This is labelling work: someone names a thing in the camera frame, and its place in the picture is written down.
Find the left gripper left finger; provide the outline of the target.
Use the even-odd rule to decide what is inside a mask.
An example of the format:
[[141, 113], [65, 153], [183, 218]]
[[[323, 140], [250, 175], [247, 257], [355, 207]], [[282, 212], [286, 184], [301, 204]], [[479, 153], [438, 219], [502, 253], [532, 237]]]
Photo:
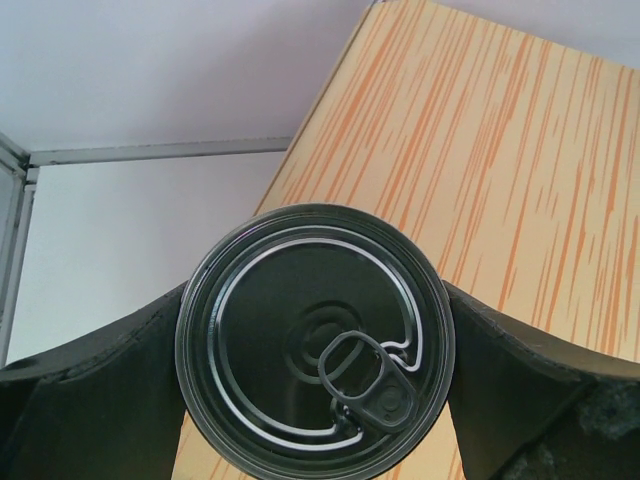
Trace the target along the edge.
[[2, 368], [2, 478], [171, 477], [185, 415], [174, 360], [183, 291]]

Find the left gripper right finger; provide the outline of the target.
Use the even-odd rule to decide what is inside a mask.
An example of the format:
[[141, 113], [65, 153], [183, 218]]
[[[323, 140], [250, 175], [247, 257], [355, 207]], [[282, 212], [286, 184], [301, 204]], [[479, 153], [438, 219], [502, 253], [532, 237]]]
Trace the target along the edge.
[[639, 366], [447, 287], [449, 407], [468, 479], [636, 479]]

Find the blue soup can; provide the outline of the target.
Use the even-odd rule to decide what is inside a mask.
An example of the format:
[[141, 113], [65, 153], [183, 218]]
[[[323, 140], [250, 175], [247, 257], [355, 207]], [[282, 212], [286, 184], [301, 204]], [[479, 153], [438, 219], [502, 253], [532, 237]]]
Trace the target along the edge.
[[299, 204], [224, 237], [185, 286], [177, 378], [203, 437], [259, 479], [371, 479], [446, 403], [443, 282], [382, 219]]

